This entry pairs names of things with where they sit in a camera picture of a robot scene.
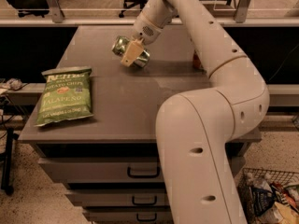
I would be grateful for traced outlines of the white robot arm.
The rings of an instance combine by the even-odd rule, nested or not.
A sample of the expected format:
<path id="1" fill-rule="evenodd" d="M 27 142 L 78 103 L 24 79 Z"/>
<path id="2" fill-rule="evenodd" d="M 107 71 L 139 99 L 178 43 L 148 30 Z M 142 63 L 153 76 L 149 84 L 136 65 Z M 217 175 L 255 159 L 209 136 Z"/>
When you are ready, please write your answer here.
<path id="1" fill-rule="evenodd" d="M 199 0 L 149 0 L 121 62 L 131 65 L 174 14 L 211 86 L 170 97 L 157 114 L 157 147 L 173 221 L 247 224 L 225 145 L 261 123 L 269 91 L 246 53 Z"/>

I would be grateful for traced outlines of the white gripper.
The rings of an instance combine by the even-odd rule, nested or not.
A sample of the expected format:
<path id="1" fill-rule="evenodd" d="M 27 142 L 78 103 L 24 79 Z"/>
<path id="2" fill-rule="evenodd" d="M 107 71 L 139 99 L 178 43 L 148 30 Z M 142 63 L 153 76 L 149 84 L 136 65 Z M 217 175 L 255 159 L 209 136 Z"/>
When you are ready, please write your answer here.
<path id="1" fill-rule="evenodd" d="M 143 44 L 153 43 L 171 20 L 172 11 L 168 8 L 144 7 L 135 20 L 131 35 L 133 40 L 128 43 L 121 64 L 129 67 L 133 63 L 141 63 Z"/>

